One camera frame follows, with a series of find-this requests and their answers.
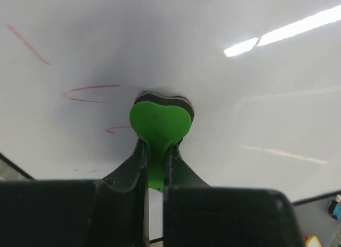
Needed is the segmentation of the white whiteboard black frame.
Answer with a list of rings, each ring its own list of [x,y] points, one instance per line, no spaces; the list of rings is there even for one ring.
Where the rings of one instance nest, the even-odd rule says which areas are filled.
[[[340,193],[340,0],[1,0],[1,160],[23,180],[112,173],[146,91],[191,102],[175,146],[207,185],[277,190],[296,220]],[[149,183],[148,208],[163,240]]]

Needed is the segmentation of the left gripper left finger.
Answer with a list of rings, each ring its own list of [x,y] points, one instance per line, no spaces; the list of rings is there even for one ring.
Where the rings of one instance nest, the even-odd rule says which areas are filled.
[[[1,246],[148,246],[148,147],[100,180],[1,182]]]

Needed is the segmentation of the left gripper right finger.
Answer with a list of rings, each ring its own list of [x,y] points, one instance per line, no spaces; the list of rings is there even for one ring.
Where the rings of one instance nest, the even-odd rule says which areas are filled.
[[[273,189],[207,185],[173,146],[165,162],[164,246],[303,246],[293,206]]]

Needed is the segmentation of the green whiteboard eraser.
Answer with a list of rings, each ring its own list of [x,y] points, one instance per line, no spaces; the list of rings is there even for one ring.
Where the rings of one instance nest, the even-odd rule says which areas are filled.
[[[193,119],[194,108],[185,97],[146,91],[135,99],[129,122],[148,146],[149,188],[164,191],[167,152],[188,134]]]

